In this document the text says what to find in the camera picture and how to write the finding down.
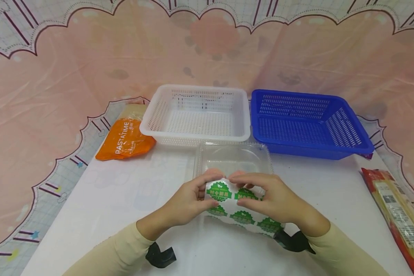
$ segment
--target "beige sleeve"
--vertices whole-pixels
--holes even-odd
[[[307,237],[316,252],[312,258],[329,276],[389,276],[370,255],[350,240],[337,226],[331,224],[325,235]]]
[[[132,223],[90,250],[63,276],[131,275],[140,270],[152,243]]]

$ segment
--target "black object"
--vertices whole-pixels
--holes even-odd
[[[279,230],[275,233],[273,239],[280,244],[283,248],[292,252],[301,252],[304,250],[309,251],[312,254],[316,254],[308,243],[307,237],[299,231],[292,237],[285,233],[283,230]]]
[[[175,256],[175,252],[173,252],[172,247],[164,252],[161,252],[158,244],[154,242],[149,247],[149,251],[147,251],[146,260],[149,261],[149,263],[154,267],[166,268],[172,262],[176,261],[177,257]]]

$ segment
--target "table surface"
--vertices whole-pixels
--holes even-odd
[[[93,159],[30,259],[22,276],[59,276],[94,246],[162,206],[192,178],[195,150],[157,145],[136,159]],[[412,276],[360,168],[386,169],[350,156],[332,161],[272,154],[274,173],[368,252],[391,276]],[[297,228],[288,225],[286,231]],[[199,216],[170,229],[157,243],[178,261],[165,269],[145,262],[137,275],[325,275],[306,253],[270,238]]]

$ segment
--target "blue plastic basket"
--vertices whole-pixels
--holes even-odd
[[[339,160],[374,151],[356,114],[337,96],[254,90],[251,125],[254,138],[273,153]]]

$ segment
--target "pink fabric backdrop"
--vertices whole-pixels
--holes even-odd
[[[39,35],[37,55],[0,54],[0,242],[29,213],[31,187],[76,150],[87,117],[109,101],[150,99],[161,84],[342,96],[387,127],[383,136],[404,157],[414,188],[414,30],[394,27],[381,11],[339,25],[314,15],[272,21],[252,33],[224,10],[169,17],[152,1],[125,1],[115,15],[75,12],[67,28]]]

